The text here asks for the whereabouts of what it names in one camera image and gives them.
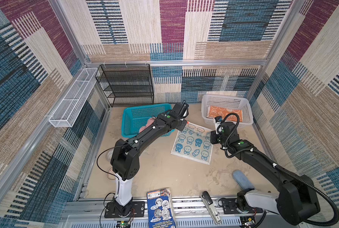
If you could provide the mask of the pink terry towel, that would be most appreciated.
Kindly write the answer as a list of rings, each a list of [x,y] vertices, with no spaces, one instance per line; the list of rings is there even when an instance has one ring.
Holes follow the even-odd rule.
[[[143,130],[145,130],[147,127],[149,127],[154,121],[156,120],[156,117],[152,116],[150,119],[147,120],[146,125],[142,126],[139,129],[139,133],[141,133]]]

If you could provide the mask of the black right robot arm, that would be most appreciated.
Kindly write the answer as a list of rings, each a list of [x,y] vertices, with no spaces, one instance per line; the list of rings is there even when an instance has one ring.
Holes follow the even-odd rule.
[[[259,151],[252,143],[242,140],[237,133],[238,125],[215,118],[215,130],[210,133],[211,144],[220,144],[227,158],[237,158],[252,166],[276,189],[277,193],[260,192],[246,188],[237,194],[237,210],[249,212],[260,208],[280,215],[287,223],[298,225],[302,222],[314,226],[328,227],[339,222],[336,204],[314,186],[306,175],[299,176]],[[318,197],[321,196],[332,208],[333,217],[328,221],[313,221],[311,217],[320,211]]]

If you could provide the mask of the blue bunny pattern towel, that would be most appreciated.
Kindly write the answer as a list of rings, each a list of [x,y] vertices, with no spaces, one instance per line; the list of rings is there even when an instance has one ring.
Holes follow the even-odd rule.
[[[210,143],[211,130],[191,122],[178,131],[172,155],[210,165],[213,145]]]

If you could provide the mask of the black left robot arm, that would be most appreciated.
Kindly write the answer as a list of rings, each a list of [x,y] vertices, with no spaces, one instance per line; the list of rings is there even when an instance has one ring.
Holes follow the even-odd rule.
[[[172,109],[158,114],[154,121],[136,136],[118,140],[111,157],[112,171],[117,177],[116,193],[109,211],[126,217],[133,212],[132,179],[140,169],[140,155],[155,140],[177,129],[183,131],[189,114],[189,104],[176,103]]]

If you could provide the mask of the orange bunny pattern towel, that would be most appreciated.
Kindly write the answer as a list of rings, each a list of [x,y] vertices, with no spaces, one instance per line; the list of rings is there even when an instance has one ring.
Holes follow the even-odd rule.
[[[230,108],[223,108],[223,107],[218,107],[218,106],[209,106],[207,109],[207,118],[215,118],[217,116],[222,116],[224,119],[226,115],[230,113],[235,113],[240,117],[240,122],[243,122],[243,113],[242,110],[237,110],[237,109],[230,109]]]

